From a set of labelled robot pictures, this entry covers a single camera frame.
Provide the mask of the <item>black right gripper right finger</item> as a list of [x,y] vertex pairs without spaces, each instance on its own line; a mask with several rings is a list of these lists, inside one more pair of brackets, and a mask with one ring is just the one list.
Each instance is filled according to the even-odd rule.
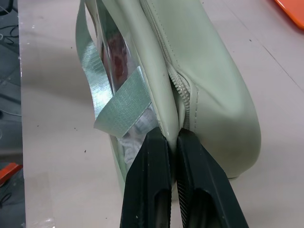
[[177,146],[183,228],[249,228],[225,172],[195,133],[181,130]]

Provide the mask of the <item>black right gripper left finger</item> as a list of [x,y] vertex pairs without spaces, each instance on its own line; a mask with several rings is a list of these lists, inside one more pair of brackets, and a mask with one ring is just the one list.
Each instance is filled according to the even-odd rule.
[[160,128],[149,131],[126,175],[121,228],[170,228],[169,153]]

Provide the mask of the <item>pale green zip pouch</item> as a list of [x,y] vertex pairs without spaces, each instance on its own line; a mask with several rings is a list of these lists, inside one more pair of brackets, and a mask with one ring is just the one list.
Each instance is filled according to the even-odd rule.
[[120,188],[146,134],[194,132],[230,179],[258,159],[247,86],[200,0],[80,0],[76,46]]

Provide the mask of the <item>orange plastic tray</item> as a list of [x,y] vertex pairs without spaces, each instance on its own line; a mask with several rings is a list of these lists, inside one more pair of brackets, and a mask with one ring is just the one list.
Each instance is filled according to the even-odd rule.
[[304,0],[274,0],[295,25],[304,30]]

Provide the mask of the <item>orange and black object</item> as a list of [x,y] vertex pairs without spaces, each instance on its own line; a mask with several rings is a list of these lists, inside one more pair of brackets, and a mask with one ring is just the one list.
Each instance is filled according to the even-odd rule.
[[23,168],[23,165],[9,163],[0,168],[0,187],[3,186],[13,175]]

